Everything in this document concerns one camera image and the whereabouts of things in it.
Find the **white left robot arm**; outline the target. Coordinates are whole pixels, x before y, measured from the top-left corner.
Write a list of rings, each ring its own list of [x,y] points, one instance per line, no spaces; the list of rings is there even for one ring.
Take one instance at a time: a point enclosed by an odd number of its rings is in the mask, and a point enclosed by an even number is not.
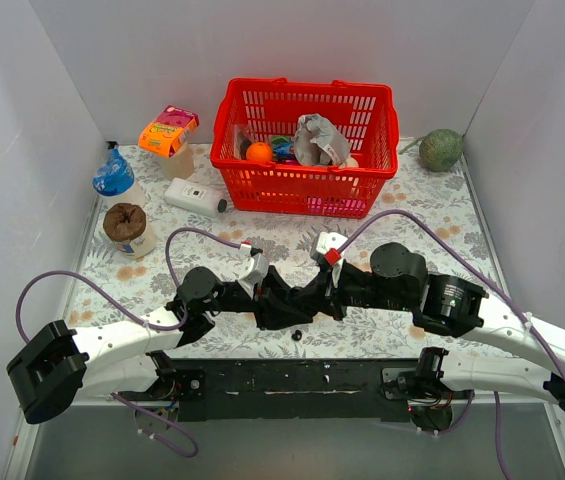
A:
[[[277,270],[253,267],[240,279],[221,281],[210,269],[191,269],[165,306],[99,327],[71,329],[63,320],[45,325],[8,363],[6,370],[25,419],[49,421],[78,396],[145,392],[167,398],[173,373],[155,354],[192,344],[214,327],[212,316],[250,313],[261,330],[309,324],[319,299],[311,286],[289,286]]]

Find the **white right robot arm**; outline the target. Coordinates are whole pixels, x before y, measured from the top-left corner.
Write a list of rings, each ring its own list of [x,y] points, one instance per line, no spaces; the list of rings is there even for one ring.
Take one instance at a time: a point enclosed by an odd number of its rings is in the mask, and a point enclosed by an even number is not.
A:
[[[368,272],[346,262],[343,237],[321,235],[310,256],[320,267],[316,298],[338,318],[348,306],[406,311],[424,331],[496,347],[505,358],[472,359],[444,349],[424,350],[412,386],[426,397],[443,391],[494,390],[545,400],[565,411],[565,329],[518,315],[503,299],[452,275],[431,274],[425,259],[399,243],[377,247]]]

